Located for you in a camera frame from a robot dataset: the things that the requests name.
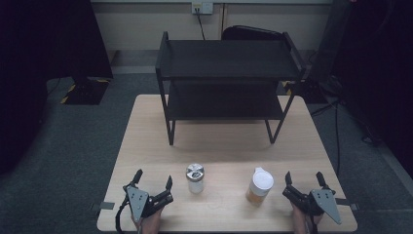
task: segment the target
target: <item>white lid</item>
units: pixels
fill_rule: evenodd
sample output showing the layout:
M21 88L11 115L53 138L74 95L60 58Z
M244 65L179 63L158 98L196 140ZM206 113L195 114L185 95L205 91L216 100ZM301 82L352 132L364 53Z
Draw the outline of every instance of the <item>white lid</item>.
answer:
M262 168L256 168L252 177L254 185L261 190L270 190L274 185L273 176Z

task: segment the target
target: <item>wall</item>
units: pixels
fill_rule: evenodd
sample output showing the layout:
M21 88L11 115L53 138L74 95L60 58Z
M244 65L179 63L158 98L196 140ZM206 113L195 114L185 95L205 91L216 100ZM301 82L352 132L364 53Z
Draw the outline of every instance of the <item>wall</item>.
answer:
M223 4L201 16L207 40L222 28L242 24L287 31L299 50L318 47L328 18L327 4ZM96 3L94 12L107 50L158 50L163 31L170 39L202 40L191 3Z

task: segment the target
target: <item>cable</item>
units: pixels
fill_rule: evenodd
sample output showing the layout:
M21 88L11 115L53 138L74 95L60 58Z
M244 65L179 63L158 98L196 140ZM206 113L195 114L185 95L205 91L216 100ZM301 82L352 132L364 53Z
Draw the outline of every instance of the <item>cable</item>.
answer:
M310 64L310 65L313 65L313 64L314 64L313 57L314 57L318 52L319 52L319 51L314 51L314 52L309 56L308 61L309 61L309 64Z
M222 33L224 32L224 25L225 25L225 11L226 11L226 7L227 7L227 4L226 3L224 3L224 4L222 4L222 14L221 14L221 16L222 16L222 20L221 20L221 37L222 37Z
M124 199L124 202L122 203L122 205L119 207L119 211L116 213L116 216L115 216L115 227L116 227L116 230L118 231L118 233L120 233L120 234L124 234L125 232L122 230L122 228L121 228L121 213L122 213L122 211L124 210L124 207L126 206L126 205L128 205L130 203L130 201L129 201L129 197L128 197L128 194L125 196L125 199Z
M341 153L340 153L340 138L338 134L338 104L340 103L339 100L336 101L335 106L335 129L336 129L336 143L337 143L337 177L340 174L340 161L341 161Z
M205 41L205 40L206 40L206 37L204 36L203 24L201 23L200 9L199 9L199 8L196 8L196 9L195 9L195 12L197 13L198 22L200 23L201 31L202 31L202 33L203 33L203 38L204 38L204 41Z
M325 92L322 90L321 87L319 87L319 91L321 92L321 94L322 94L322 95L325 97L325 99L326 99L326 94L325 94ZM333 101L333 102L327 101L327 102L328 102L328 105L327 105L328 108L327 108L327 106L320 108L320 109L326 108L325 110L323 110L322 113L324 113L326 110L328 110L328 109L330 109L330 108L336 109L337 107L334 106L334 104L336 104L336 101L338 101L338 100L339 100L339 99L337 99L337 100L335 100L335 101ZM371 133L371 131L368 129L368 126L367 126L364 122L362 122L360 119L354 117L354 116L351 115L351 114L346 113L344 110L340 110L340 111L341 111L341 113L347 115L349 118L351 118L351 119L356 120L357 122L359 122L362 126L364 126L364 127L367 129L367 131L368 131L369 133ZM316 110L316 111L314 111L313 113L315 113L315 115L313 115L313 113L312 113L312 116L319 116L319 115L322 114L322 113L318 114L318 112L319 112L319 109Z
M313 112L311 113L311 116L315 117L315 116L319 116L319 115L323 114L325 111L331 109L331 107L334 107L334 104L336 104L336 102L338 102L338 101L339 101L339 100L337 99L337 100L335 100L335 101L333 101L333 102L331 102L331 103L329 102L328 105L326 105L326 106L324 106L324 107L322 107L322 108L319 108L319 109L313 111Z
M48 96L57 88L58 84L60 83L61 78L58 78L57 84L48 92Z

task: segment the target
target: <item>wooden table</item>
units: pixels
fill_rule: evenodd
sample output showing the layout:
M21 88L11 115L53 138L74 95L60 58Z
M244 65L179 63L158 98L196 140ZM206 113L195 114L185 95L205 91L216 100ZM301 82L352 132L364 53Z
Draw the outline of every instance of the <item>wooden table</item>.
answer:
M288 97L279 97L285 106ZM101 231L115 230L115 215L125 198L122 186L138 169L138 184L150 195L165 190L173 179L174 201L164 208L161 231L165 232L257 232L292 231L291 205L282 195L284 176L290 171L293 186L303 193L319 188L317 172L322 172L336 198L345 198L319 134L302 98L297 97L285 118L275 144L268 140L262 121L182 121L176 123L175 144L168 144L165 116L160 96L136 98L118 160L110 179L105 202L114 210L102 210L97 221ZM205 189L200 194L188 190L186 167L205 167ZM245 193L253 171L262 167L275 178L275 185L259 207L251 205ZM353 232L355 217L347 206L338 206L342 224L326 215L320 232ZM131 211L121 216L125 231L134 231Z

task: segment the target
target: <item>human hand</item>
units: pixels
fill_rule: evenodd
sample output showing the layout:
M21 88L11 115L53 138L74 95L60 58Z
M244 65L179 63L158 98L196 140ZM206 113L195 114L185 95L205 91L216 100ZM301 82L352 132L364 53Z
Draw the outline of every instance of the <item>human hand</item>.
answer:
M157 234L161 226L161 213L163 209L164 208L161 208L146 218L142 217L138 222L133 220L133 216L131 217L131 220L137 230L140 228L142 234Z
M308 226L309 229L312 230L313 225L310 220L310 217L306 216L306 214L303 211L301 211L297 206L295 206L293 203L291 203L291 207L292 207L292 222L294 225L294 233L295 234L306 234L307 233L306 226ZM318 225L321 219L322 219L322 215L314 216L314 224Z

